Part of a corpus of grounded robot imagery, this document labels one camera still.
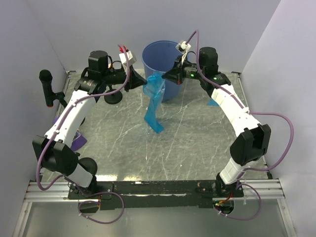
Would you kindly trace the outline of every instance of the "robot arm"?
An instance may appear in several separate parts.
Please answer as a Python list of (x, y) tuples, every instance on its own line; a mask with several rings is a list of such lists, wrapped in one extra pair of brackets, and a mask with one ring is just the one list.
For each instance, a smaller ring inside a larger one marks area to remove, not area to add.
[[(130, 89), (146, 84), (146, 80), (135, 72), (132, 64), (136, 62), (136, 58), (131, 51), (126, 51), (130, 77), (124, 89), (125, 91), (129, 91)], [(90, 97), (76, 104), (75, 102), (88, 95), (102, 94), (106, 87), (111, 88), (112, 85), (123, 84), (126, 79), (127, 63), (123, 53), (120, 54), (120, 58), (122, 67), (116, 70), (112, 66), (108, 68), (108, 55), (106, 52), (92, 52), (89, 57), (89, 67), (83, 71), (80, 80), (76, 83), (70, 102), (64, 109), (62, 115), (51, 129), (45, 133), (44, 137), (36, 136), (33, 140), (33, 147), (37, 159), (39, 159), (42, 152), (44, 152), (44, 157), (41, 162), (42, 167), (63, 174), (77, 185), (85, 188), (85, 191), (90, 194), (96, 191), (95, 174), (97, 165), (95, 161), (90, 158), (78, 159), (78, 156), (70, 149), (70, 146), (84, 117), (97, 103), (100, 97)], [(57, 135), (54, 137), (48, 149), (43, 151), (48, 141), (56, 132)]]
[[(190, 45), (182, 42), (177, 45), (177, 49), (186, 55)], [(243, 174), (243, 170), (267, 152), (271, 129), (267, 124), (262, 125), (249, 113), (249, 109), (236, 95), (229, 79), (218, 71), (218, 55), (215, 48), (201, 48), (198, 60), (203, 74), (224, 90), (229, 91), (230, 94), (201, 78), (197, 65), (186, 59), (183, 60), (183, 56), (176, 58), (173, 68), (166, 72), (162, 78), (177, 84), (182, 84), (185, 78), (198, 79), (201, 87), (220, 106), (232, 124), (237, 137), (230, 147), (232, 157), (216, 177), (219, 190), (223, 190), (234, 185)]]

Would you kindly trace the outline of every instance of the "table surface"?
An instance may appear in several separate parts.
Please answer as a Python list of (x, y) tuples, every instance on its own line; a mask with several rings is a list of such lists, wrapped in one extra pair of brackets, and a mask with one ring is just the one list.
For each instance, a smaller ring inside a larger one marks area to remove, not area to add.
[[(245, 103), (237, 74), (226, 75)], [(66, 101), (78, 79), (80, 73), (70, 73)], [(116, 105), (100, 98), (79, 128), (88, 140), (77, 151), (79, 158), (97, 162), (98, 181), (215, 179), (230, 159), (229, 147), (236, 136), (220, 107), (208, 106), (208, 101), (199, 81), (187, 79), (179, 95), (158, 109), (164, 131), (156, 134), (144, 121), (149, 98), (142, 87), (123, 92)], [(263, 168), (262, 158), (253, 167)], [(56, 176), (46, 170), (42, 181)], [(247, 171), (243, 178), (267, 179), (267, 175)]]

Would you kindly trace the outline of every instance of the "purple object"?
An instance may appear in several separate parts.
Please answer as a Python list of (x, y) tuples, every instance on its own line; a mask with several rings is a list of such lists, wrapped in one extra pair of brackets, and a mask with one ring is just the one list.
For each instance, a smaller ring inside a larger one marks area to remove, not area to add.
[[(59, 117), (54, 118), (54, 124), (57, 122), (58, 118)], [(87, 142), (87, 139), (85, 139), (84, 136), (82, 136), (81, 133), (79, 133), (77, 130), (70, 149), (72, 151), (76, 151), (79, 148), (81, 148), (84, 144), (86, 144), (86, 142)]]

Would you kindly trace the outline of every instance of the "gray wall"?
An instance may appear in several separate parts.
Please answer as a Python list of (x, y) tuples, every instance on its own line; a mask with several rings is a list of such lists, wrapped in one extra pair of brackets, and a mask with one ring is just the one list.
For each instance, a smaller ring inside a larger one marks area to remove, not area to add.
[(118, 59), (118, 43), (141, 53), (156, 40), (187, 40), (219, 52), (223, 71), (241, 72), (280, 0), (27, 0), (66, 70), (96, 49)]
[[(295, 135), (279, 177), (299, 236), (316, 236), (316, 2), (282, 0), (252, 53), (242, 84), (253, 110), (290, 117)], [(260, 117), (272, 127), (267, 162), (274, 163), (289, 137), (287, 123)]]
[(0, 1), (0, 236), (12, 236), (25, 191), (35, 177), (32, 139), (52, 124), (39, 71), (51, 70), (60, 90), (66, 74), (24, 0)]

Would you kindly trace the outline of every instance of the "blue plastic bag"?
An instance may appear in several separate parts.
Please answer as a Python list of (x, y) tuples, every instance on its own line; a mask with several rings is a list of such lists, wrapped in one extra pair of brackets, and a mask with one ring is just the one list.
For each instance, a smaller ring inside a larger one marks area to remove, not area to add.
[(143, 92), (150, 97), (150, 101), (144, 120), (156, 133), (160, 133), (163, 131), (163, 126), (157, 121), (156, 110), (163, 99), (165, 91), (164, 79), (159, 73), (155, 72), (146, 81), (147, 84), (143, 86)]
[(209, 100), (209, 102), (207, 103), (207, 105), (210, 105), (210, 106), (219, 106), (215, 100), (213, 100), (212, 98)]

